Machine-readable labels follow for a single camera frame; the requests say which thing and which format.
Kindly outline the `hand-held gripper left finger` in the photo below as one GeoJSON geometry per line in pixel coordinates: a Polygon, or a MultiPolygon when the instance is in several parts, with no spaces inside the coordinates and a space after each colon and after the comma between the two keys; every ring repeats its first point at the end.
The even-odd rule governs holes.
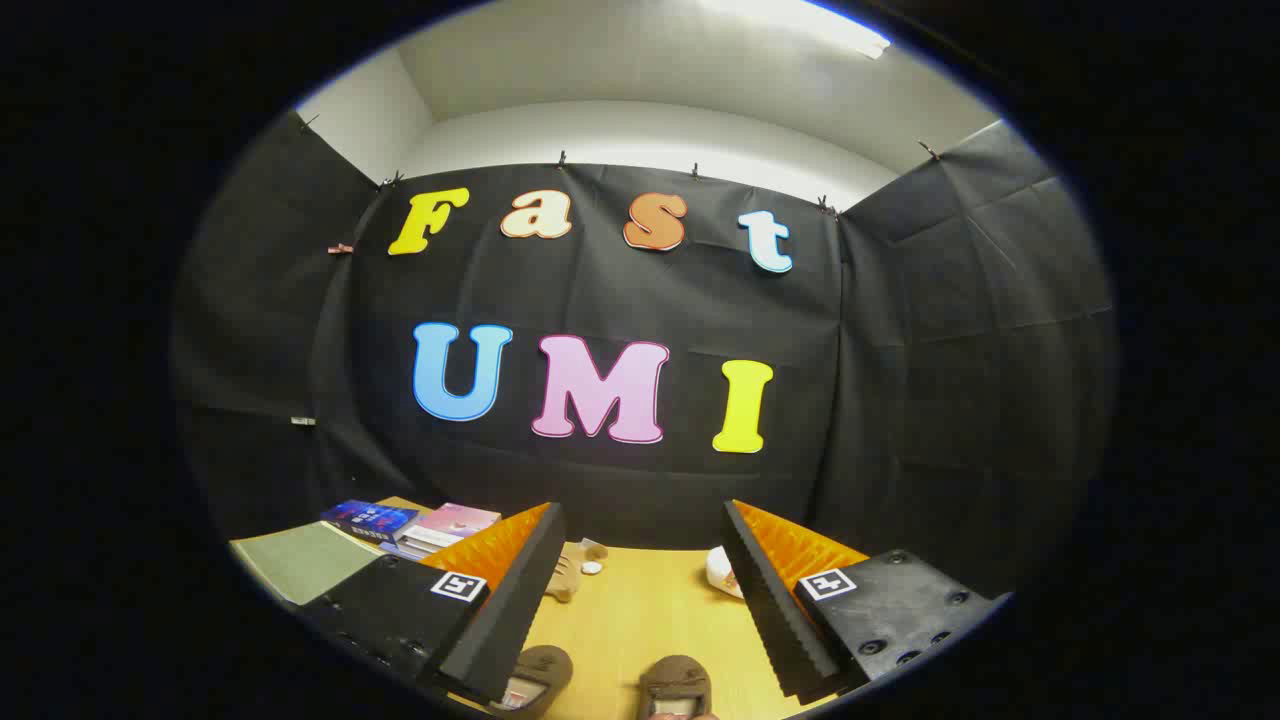
{"type": "Polygon", "coordinates": [[[298,609],[337,648],[406,685],[475,703],[506,692],[566,539],[540,503],[422,561],[383,555],[298,609]]]}

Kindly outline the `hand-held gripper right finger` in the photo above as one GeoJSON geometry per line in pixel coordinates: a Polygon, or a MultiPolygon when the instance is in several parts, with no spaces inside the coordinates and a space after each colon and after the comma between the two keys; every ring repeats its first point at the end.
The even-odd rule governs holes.
{"type": "Polygon", "coordinates": [[[739,500],[721,537],[781,691],[805,705],[901,676],[1009,601],[914,552],[868,556],[739,500]]]}

